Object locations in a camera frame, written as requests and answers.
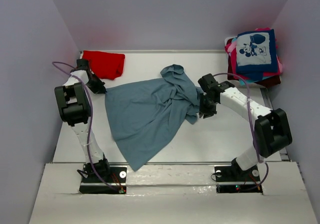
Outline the navy cartoon mouse t-shirt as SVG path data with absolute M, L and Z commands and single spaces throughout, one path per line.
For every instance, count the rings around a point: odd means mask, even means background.
M 236 72 L 258 74 L 278 72 L 276 37 L 273 29 L 247 31 L 237 35 Z

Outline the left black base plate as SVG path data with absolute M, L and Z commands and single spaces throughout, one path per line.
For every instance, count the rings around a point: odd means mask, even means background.
M 90 174 L 85 172 L 84 168 L 77 172 L 81 176 L 79 185 L 81 194 L 125 195 L 127 193 L 127 166 L 111 165 L 110 174 L 100 174 L 103 181 L 94 172 Z

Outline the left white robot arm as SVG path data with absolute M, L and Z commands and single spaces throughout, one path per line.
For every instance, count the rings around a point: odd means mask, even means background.
M 83 178 L 97 178 L 106 184 L 110 178 L 111 169 L 104 152 L 99 147 L 94 132 L 93 104 L 89 91 L 94 94 L 106 94 L 105 83 L 102 82 L 91 70 L 89 61 L 78 59 L 76 67 L 69 64 L 72 70 L 67 73 L 58 67 L 64 62 L 52 62 L 52 65 L 68 75 L 68 80 L 62 86 L 54 89 L 59 115 L 76 134 L 85 155 L 84 170 L 78 173 Z

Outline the white foam front board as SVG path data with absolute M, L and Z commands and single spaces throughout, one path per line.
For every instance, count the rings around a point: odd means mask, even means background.
M 294 162 L 271 162 L 262 193 L 219 194 L 207 165 L 146 165 L 125 195 L 82 195 L 80 163 L 44 168 L 32 224 L 315 224 Z

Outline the teal folded t-shirt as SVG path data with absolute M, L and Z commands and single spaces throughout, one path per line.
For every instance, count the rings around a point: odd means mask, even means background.
M 246 83 L 257 83 L 264 80 L 264 74 L 262 72 L 244 73 L 238 74 Z

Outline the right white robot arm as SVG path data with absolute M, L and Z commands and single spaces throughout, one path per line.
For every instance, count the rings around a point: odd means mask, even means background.
M 216 169 L 218 182 L 240 181 L 253 167 L 293 142 L 288 117 L 284 110 L 262 106 L 242 94 L 232 83 L 217 82 L 207 74 L 198 80 L 203 90 L 200 96 L 199 116 L 209 118 L 217 114 L 217 105 L 223 105 L 248 121 L 253 145 L 234 158 L 231 165 Z

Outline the dark maroon folded t-shirt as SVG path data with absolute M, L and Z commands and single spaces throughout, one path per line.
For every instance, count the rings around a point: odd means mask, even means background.
M 228 76 L 227 76 L 227 79 L 228 79 L 228 80 L 235 80 L 235 81 L 237 81 L 241 86 L 244 86 L 244 85 L 245 85 L 242 80 L 239 80 L 237 77 L 234 77 L 234 76 L 232 76 L 232 75 L 228 75 Z M 281 83 L 280 76 L 276 75 L 276 76 L 268 77 L 267 79 L 264 79 L 264 80 L 262 80 L 262 81 L 260 81 L 260 82 L 257 82 L 257 83 L 248 83 L 248 84 L 256 84 L 256 85 L 263 86 L 263 87 L 265 87 L 265 88 L 269 88 L 269 87 L 278 85 L 278 84 L 280 84 L 280 83 Z

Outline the pink folded t-shirt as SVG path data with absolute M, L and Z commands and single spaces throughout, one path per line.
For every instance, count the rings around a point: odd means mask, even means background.
M 270 28 L 257 28 L 255 30 L 270 30 Z M 231 38 L 229 39 L 226 44 L 225 44 L 225 51 L 228 54 L 229 58 L 230 58 L 230 63 L 231 63 L 231 72 L 238 75 L 238 73 L 236 72 L 236 44 L 237 44 L 237 37 Z M 278 62 L 278 72 L 277 73 L 268 73 L 265 72 L 263 74 L 264 79 L 268 78 L 268 77 L 272 77 L 272 76 L 276 76 L 276 75 L 281 75 L 283 72 L 283 66 L 277 56 L 277 62 Z

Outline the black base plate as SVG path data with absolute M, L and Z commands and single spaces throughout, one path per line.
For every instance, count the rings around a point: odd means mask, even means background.
M 90 174 L 85 172 L 84 168 L 77 172 L 81 176 L 79 185 L 81 194 L 125 195 L 127 193 L 127 166 L 111 165 L 110 174 L 100 174 L 103 181 L 94 172 Z
M 229 166 L 215 166 L 210 176 L 216 184 L 218 194 L 263 193 L 262 187 L 258 187 L 261 178 L 257 166 L 236 177 L 227 174 L 227 168 Z

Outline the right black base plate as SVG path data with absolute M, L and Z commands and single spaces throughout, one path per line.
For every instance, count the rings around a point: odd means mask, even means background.
M 218 194 L 263 193 L 262 187 L 258 187 L 261 178 L 257 166 L 236 177 L 227 174 L 227 168 L 229 166 L 215 166 L 210 176 L 216 184 Z

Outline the grey-blue t-shirt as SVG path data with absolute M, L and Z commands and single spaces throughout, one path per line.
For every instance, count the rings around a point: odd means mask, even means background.
M 160 75 L 106 90 L 111 135 L 134 171 L 169 144 L 184 121 L 194 124 L 198 119 L 202 90 L 184 68 L 173 64 Z

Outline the folded red t-shirt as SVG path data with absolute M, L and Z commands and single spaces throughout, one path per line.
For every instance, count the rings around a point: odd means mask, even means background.
M 115 80 L 123 74 L 124 54 L 84 50 L 82 57 L 89 61 L 92 72 L 100 79 Z

